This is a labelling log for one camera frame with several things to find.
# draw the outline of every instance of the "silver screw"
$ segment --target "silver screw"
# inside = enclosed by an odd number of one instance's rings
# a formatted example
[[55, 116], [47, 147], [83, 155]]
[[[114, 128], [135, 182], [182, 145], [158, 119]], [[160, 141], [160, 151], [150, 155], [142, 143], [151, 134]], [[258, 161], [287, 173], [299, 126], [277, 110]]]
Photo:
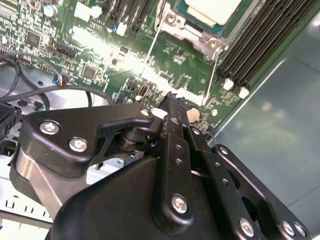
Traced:
[[225, 149], [223, 146], [220, 147], [220, 150], [223, 154], [228, 155], [227, 149]]
[[172, 117], [172, 118], [171, 118], [171, 122], [173, 122], [173, 123], [176, 124], [176, 125], [179, 124], [178, 119], [176, 119], [175, 117]]
[[208, 55], [204, 55], [204, 60], [206, 60], [206, 61], [211, 61], [212, 58], [211, 58], [210, 56], [208, 56]]
[[294, 226], [298, 230], [298, 232], [301, 233], [302, 236], [304, 237], [306, 236], [306, 232], [304, 231], [302, 226], [300, 226], [298, 223], [295, 223]]
[[242, 231], [247, 235], [248, 237], [252, 238], [255, 235], [254, 228], [251, 226], [251, 224], [245, 220], [244, 218], [241, 218], [239, 221], [239, 225], [242, 229]]
[[180, 214], [185, 214], [188, 210], [188, 205], [186, 203], [186, 200], [178, 195], [174, 195], [172, 197], [172, 206], [173, 208]]
[[173, 13], [168, 13], [165, 18], [168, 23], [172, 24], [176, 20], [176, 15], [174, 15]]
[[218, 115], [218, 110], [217, 109], [213, 109], [212, 111], [211, 111], [211, 115], [212, 116], [217, 116]]
[[214, 49], [216, 45], [217, 45], [217, 42], [216, 42], [216, 41], [212, 41], [212, 42], [211, 42], [211, 48]]
[[145, 109], [141, 109], [141, 113], [145, 116], [150, 116], [150, 113]]
[[59, 126], [51, 121], [45, 121], [41, 123], [40, 130], [44, 134], [54, 135], [59, 132], [60, 128]]
[[87, 150], [88, 144], [83, 138], [76, 137], [69, 141], [69, 147], [75, 152], [82, 153]]
[[292, 228], [292, 226], [290, 226], [289, 223], [287, 223], [286, 221], [283, 221], [282, 222], [282, 226], [284, 228], [284, 230], [286, 231], [287, 234], [289, 234], [290, 236], [294, 236], [295, 235], [295, 232]]
[[192, 130], [193, 130], [193, 132], [194, 132], [195, 134], [200, 135], [200, 131], [199, 131], [198, 129], [196, 129], [195, 127], [194, 127]]

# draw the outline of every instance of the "green circuit board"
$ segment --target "green circuit board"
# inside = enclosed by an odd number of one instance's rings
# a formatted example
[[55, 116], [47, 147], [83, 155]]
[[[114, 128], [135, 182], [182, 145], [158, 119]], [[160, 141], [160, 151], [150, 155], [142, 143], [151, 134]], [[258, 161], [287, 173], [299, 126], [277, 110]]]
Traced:
[[[72, 84], [101, 89], [115, 101], [121, 96], [124, 103], [140, 102], [153, 108], [168, 91], [175, 90], [179, 96], [186, 98], [190, 106], [199, 106], [201, 119], [195, 123], [197, 127], [203, 131], [209, 126], [215, 128], [240, 98], [213, 83], [209, 98], [204, 100], [214, 62], [207, 61], [190, 42], [160, 32], [146, 63], [146, 56], [156, 35], [159, 1], [151, 1], [134, 39], [129, 37], [128, 32], [121, 36], [108, 30], [107, 21], [111, 12], [105, 11], [104, 5], [108, 2], [112, 5], [116, 1], [1, 0], [0, 50], [22, 51], [40, 56], [55, 69], [68, 75]], [[57, 13], [47, 17], [43, 14], [43, 7], [53, 2]], [[239, 27], [237, 22], [252, 2], [243, 0], [240, 3], [219, 32], [221, 38], [226, 38], [233, 28]], [[264, 0], [255, 2], [256, 6], [248, 14], [243, 28], [265, 3]], [[79, 10], [79, 3], [85, 7], [83, 10]], [[91, 15], [86, 19], [86, 11], [94, 6], [100, 6], [102, 14], [98, 17]], [[71, 51], [71, 57], [63, 55], [65, 47], [74, 51]], [[47, 66], [28, 57], [21, 60], [20, 64], [50, 72]]]

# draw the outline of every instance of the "white label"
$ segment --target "white label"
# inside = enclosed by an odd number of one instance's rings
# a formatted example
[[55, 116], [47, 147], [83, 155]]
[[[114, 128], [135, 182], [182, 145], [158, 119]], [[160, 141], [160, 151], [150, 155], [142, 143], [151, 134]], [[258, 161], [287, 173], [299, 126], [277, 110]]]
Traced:
[[87, 7], [86, 5], [78, 1], [75, 6], [74, 16], [76, 18], [89, 22], [90, 15], [91, 15], [91, 8]]

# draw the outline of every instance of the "motherboard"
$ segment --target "motherboard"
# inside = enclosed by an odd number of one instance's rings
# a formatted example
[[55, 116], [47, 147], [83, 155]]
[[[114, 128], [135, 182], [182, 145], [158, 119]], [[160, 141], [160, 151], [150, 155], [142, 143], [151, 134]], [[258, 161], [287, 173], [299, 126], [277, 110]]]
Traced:
[[[0, 51], [41, 57], [117, 104], [154, 108], [172, 92], [205, 131], [317, 10], [317, 0], [1, 0]], [[28, 56], [17, 61], [53, 74]]]

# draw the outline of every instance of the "black cable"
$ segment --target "black cable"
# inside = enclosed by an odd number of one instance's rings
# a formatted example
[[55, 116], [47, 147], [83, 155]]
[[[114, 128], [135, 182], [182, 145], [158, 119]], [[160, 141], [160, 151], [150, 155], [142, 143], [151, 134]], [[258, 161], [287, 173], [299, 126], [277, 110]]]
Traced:
[[10, 65], [12, 65], [14, 70], [15, 70], [15, 77], [14, 77], [14, 80], [12, 82], [12, 85], [11, 85], [9, 91], [5, 95], [0, 97], [0, 100], [1, 100], [2, 98], [5, 98], [5, 97], [9, 96], [16, 89], [17, 84], [19, 82], [19, 76], [21, 74], [21, 69], [20, 69], [18, 63], [16, 63], [16, 61], [13, 60], [9, 56], [5, 56], [3, 54], [0, 54], [0, 61], [6, 61], [6, 62], [10, 63]]
[[91, 97], [91, 93], [86, 91], [85, 92], [86, 97], [88, 98], [88, 107], [92, 107], [92, 97]]
[[[27, 76], [22, 72], [21, 68], [20, 68], [20, 78], [24, 81], [24, 83], [26, 85], [28, 85], [29, 88], [31, 88], [32, 90], [38, 90], [39, 88], [34, 85], [28, 78]], [[43, 105], [44, 105], [44, 108], [46, 111], [49, 111], [50, 110], [50, 101], [48, 99], [48, 97], [44, 94], [44, 93], [41, 93], [38, 95], [38, 97], [41, 99], [41, 101], [43, 102]]]
[[12, 101], [17, 101], [20, 99], [25, 99], [28, 97], [32, 97], [35, 95], [39, 95], [39, 94], [44, 94], [47, 92], [52, 92], [52, 91], [58, 91], [58, 90], [80, 90], [80, 91], [85, 91], [85, 92], [89, 92], [92, 94], [95, 94], [105, 100], [108, 101], [109, 105], [113, 105], [115, 104], [114, 101], [112, 100], [112, 98], [102, 92], [101, 90], [89, 87], [89, 86], [74, 86], [74, 85], [66, 85], [66, 86], [47, 86], [44, 88], [40, 88], [38, 90], [33, 90], [33, 91], [28, 91], [25, 93], [21, 93], [21, 94], [17, 94], [17, 95], [13, 95], [13, 96], [6, 96], [6, 97], [0, 97], [0, 103], [7, 103], [7, 102], [12, 102]]

